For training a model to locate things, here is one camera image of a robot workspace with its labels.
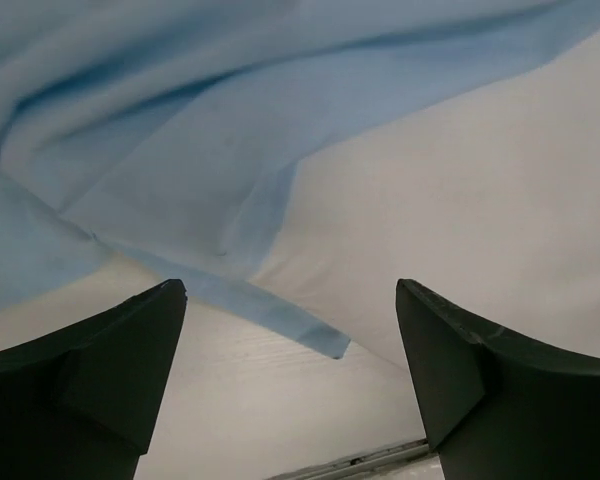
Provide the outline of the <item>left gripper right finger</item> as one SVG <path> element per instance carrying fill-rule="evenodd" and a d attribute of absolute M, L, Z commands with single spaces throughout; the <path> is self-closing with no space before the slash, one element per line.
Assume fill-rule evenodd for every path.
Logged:
<path fill-rule="evenodd" d="M 600 358 L 532 339 L 413 280 L 400 334 L 448 479 L 600 480 Z"/>

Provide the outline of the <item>light blue pillowcase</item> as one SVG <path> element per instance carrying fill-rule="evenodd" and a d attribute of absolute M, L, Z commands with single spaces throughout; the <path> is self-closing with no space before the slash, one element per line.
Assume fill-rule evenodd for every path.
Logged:
<path fill-rule="evenodd" d="M 339 359 L 250 282 L 300 160 L 599 29 L 600 1 L 0 1 L 0 310 L 116 251 Z"/>

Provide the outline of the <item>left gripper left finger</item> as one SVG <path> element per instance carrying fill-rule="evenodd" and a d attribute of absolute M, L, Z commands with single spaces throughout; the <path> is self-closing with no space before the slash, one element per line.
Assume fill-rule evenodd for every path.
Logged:
<path fill-rule="evenodd" d="M 131 479 L 148 452 L 187 296 L 164 281 L 0 351 L 0 479 Z"/>

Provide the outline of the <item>white pillow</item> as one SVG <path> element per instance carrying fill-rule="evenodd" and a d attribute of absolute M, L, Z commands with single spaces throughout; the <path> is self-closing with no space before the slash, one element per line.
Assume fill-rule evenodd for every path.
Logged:
<path fill-rule="evenodd" d="M 600 357 L 600 31 L 300 163 L 252 283 L 404 368 L 401 278 Z"/>

